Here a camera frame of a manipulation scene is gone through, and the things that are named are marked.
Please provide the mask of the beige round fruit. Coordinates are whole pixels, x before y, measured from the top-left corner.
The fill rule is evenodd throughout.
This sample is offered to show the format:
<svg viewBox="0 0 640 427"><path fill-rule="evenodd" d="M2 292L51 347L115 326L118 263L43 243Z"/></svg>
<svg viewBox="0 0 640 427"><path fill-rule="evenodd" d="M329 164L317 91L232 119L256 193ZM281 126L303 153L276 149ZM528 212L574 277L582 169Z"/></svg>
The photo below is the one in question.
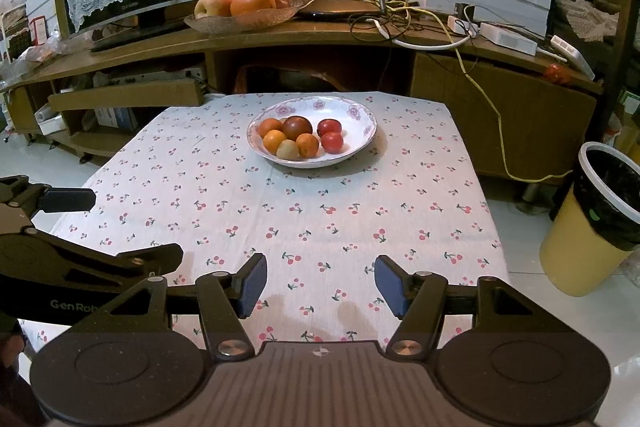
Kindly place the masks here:
<svg viewBox="0 0 640 427"><path fill-rule="evenodd" d="M276 156L283 160L299 160L298 145L293 140L283 140L277 148Z"/></svg>

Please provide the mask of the large orange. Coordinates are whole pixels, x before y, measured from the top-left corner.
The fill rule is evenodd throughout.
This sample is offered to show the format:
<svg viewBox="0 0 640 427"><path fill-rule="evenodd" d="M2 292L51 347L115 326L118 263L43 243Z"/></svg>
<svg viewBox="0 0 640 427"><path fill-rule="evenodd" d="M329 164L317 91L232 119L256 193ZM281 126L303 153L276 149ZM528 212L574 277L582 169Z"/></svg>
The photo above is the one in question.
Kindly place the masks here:
<svg viewBox="0 0 640 427"><path fill-rule="evenodd" d="M286 140L286 135L279 129L268 131L262 138L262 145L271 155L276 156L280 144Z"/></svg>

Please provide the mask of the small red tomato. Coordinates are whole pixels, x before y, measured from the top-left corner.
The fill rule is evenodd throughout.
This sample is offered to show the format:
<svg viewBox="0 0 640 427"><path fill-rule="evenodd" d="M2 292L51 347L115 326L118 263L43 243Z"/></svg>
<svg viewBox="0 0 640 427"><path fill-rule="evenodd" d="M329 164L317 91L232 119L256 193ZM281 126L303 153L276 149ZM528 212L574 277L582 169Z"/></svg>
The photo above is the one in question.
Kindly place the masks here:
<svg viewBox="0 0 640 427"><path fill-rule="evenodd" d="M342 133L342 124L336 119L326 118L319 122L317 133L322 138L327 133Z"/></svg>
<svg viewBox="0 0 640 427"><path fill-rule="evenodd" d="M344 146L344 139L341 132L328 131L321 137L323 150L328 154L337 155L341 153Z"/></svg>

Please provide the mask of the small orange mandarin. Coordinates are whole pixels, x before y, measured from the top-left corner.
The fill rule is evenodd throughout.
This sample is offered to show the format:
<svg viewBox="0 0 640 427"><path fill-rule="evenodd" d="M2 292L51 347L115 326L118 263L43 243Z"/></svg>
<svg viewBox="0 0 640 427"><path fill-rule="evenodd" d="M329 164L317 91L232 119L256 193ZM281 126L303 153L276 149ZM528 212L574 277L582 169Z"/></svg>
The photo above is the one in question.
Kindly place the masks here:
<svg viewBox="0 0 640 427"><path fill-rule="evenodd" d="M277 118L266 118L258 126L257 132L259 136L264 139L265 136L272 130L281 130L282 121Z"/></svg>

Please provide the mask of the cherry print tablecloth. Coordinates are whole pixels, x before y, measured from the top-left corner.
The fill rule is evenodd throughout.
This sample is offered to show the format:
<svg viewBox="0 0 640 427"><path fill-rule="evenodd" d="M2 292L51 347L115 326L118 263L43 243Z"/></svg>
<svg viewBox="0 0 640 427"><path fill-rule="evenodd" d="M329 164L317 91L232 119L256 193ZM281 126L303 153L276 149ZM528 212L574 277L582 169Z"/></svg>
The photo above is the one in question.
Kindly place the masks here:
<svg viewBox="0 0 640 427"><path fill-rule="evenodd" d="M506 260L469 154L448 108L381 92L353 93L340 121L375 136L341 164L274 165L247 141L268 108L295 113L287 94L216 96L171 107L88 181L96 205L58 219L61 239L114 255L176 243L167 280L234 271L252 254L268 282L246 321L250 340L390 340L396 320L374 283L374 262L454 285L506 277Z"/></svg>

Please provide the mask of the yellow trash bin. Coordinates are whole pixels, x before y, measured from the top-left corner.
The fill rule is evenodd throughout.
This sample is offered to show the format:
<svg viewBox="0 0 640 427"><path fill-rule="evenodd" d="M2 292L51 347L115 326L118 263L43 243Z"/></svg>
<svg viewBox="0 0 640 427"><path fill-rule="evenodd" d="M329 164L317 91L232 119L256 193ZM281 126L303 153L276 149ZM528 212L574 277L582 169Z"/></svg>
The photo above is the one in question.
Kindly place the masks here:
<svg viewBox="0 0 640 427"><path fill-rule="evenodd" d="M621 251L590 227L573 194L566 194L539 249L541 268L562 293L585 296L613 274L632 251Z"/></svg>

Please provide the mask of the white floral plate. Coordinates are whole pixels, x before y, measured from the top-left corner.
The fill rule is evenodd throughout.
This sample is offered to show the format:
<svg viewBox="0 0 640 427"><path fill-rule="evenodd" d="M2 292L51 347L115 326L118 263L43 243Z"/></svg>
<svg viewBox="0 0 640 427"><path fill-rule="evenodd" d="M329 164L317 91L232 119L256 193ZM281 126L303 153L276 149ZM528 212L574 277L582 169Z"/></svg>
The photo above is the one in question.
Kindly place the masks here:
<svg viewBox="0 0 640 427"><path fill-rule="evenodd" d="M291 116L307 118L312 126L312 133L319 141L318 154L314 158L299 160L283 160L271 155L262 145L262 138L257 132L259 124L266 118L277 118L285 121ZM342 124L344 146L341 153L332 155L326 153L321 145L321 138L317 133L317 126L323 119L336 119ZM354 156L369 145L378 131L378 122L373 113L366 106L344 98L344 96L315 94L290 98L267 107L253 118L248 124L246 137L250 147L260 156L277 165L296 169L314 169L329 167Z"/></svg>

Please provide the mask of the dark red tomato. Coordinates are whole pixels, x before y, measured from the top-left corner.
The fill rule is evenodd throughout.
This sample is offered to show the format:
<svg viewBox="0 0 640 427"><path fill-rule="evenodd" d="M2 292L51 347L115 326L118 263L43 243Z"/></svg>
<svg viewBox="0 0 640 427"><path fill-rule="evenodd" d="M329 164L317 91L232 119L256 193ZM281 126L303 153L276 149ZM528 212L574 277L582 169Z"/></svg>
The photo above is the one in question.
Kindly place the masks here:
<svg viewBox="0 0 640 427"><path fill-rule="evenodd" d="M296 141L301 134L311 134L312 126L307 118L294 115L282 122L281 130L289 140Z"/></svg>

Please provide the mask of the wooden tv cabinet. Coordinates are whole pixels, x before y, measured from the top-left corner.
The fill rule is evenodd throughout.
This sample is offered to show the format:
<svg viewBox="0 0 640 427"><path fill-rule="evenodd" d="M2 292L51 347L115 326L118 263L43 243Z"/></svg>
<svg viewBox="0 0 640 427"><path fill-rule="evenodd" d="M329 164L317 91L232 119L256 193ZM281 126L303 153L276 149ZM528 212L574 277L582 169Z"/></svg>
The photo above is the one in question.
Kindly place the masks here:
<svg viewBox="0 0 640 427"><path fill-rule="evenodd" d="M370 30L341 23L287 22L264 31L209 37L193 29L170 32L104 51L83 50L38 67L6 91L15 129L35 134L35 113L56 96L73 131L84 110L101 104L168 107L193 102L192 84L67 94L65 83L95 72L141 72L194 62L217 93L277 90L277 72L302 72L319 90L382 91L445 104L475 170L555 182L570 170L579 147L596 139L601 87L582 75L567 83L544 78L546 58L533 58L476 40L459 52L416 52L384 42Z"/></svg>

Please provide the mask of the black trash bag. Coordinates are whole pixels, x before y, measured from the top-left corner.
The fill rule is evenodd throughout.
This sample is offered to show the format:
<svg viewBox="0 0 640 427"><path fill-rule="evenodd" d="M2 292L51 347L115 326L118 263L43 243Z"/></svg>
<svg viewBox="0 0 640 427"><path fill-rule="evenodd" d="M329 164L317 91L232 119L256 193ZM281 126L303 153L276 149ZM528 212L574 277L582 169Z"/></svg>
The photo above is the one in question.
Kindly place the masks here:
<svg viewBox="0 0 640 427"><path fill-rule="evenodd" d="M621 251L639 246L639 165L616 148L582 144L573 194L590 227Z"/></svg>

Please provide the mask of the glass fruit tray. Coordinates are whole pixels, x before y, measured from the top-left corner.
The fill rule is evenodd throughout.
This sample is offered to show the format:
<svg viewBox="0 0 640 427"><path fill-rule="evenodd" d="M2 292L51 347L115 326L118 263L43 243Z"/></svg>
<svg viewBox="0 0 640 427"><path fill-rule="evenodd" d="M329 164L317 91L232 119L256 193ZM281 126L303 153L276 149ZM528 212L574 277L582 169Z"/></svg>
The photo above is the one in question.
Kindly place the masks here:
<svg viewBox="0 0 640 427"><path fill-rule="evenodd" d="M290 20L303 7L303 3L294 3L280 9L264 9L238 16L203 16L195 18L189 15L184 22L192 29L208 36L228 36L242 32L260 31L278 26Z"/></svg>

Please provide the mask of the yellow apple on tray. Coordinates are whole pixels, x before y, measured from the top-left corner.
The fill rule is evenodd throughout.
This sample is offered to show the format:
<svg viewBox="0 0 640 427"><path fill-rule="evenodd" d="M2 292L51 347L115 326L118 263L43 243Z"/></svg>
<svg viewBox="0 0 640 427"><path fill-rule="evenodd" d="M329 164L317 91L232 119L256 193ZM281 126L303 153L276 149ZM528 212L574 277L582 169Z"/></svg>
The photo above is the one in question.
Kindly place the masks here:
<svg viewBox="0 0 640 427"><path fill-rule="evenodd" d="M194 6L194 18L230 16L233 0L198 0Z"/></svg>

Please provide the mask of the white power strip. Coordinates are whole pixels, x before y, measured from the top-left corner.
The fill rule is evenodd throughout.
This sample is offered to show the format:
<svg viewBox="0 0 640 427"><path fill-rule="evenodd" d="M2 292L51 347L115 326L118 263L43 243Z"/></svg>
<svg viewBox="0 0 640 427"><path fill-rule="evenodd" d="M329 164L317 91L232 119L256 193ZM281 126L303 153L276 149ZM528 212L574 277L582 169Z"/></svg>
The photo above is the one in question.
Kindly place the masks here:
<svg viewBox="0 0 640 427"><path fill-rule="evenodd" d="M529 56L535 56L537 53L537 43L515 31L488 23L481 23L480 34L495 46L501 46Z"/></svg>

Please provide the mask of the front orange on tray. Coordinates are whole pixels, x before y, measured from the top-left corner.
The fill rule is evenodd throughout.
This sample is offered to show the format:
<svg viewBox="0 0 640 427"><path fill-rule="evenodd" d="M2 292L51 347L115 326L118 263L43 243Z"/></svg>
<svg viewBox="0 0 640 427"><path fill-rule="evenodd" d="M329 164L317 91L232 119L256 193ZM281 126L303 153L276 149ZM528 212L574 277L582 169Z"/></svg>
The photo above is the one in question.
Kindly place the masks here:
<svg viewBox="0 0 640 427"><path fill-rule="evenodd" d="M269 10L276 7L276 0L232 0L230 14L240 16L255 13L260 10Z"/></svg>

